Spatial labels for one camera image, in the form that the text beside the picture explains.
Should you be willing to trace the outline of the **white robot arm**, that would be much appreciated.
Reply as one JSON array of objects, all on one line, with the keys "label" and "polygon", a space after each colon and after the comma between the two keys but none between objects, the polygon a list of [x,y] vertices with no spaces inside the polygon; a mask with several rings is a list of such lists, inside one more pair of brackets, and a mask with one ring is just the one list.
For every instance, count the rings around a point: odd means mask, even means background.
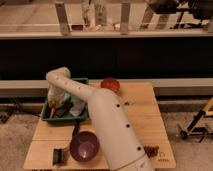
[{"label": "white robot arm", "polygon": [[46,80],[50,92],[65,91],[87,103],[89,117],[111,171],[155,171],[113,91],[70,79],[66,67],[49,71]]}]

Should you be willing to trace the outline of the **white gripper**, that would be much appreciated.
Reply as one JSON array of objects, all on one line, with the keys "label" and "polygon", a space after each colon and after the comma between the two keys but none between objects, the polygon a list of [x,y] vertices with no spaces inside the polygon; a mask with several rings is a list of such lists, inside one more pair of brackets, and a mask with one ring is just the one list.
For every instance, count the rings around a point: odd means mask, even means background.
[{"label": "white gripper", "polygon": [[64,91],[56,86],[51,85],[48,90],[48,105],[50,108],[55,107],[58,108],[62,104],[62,100],[64,97]]}]

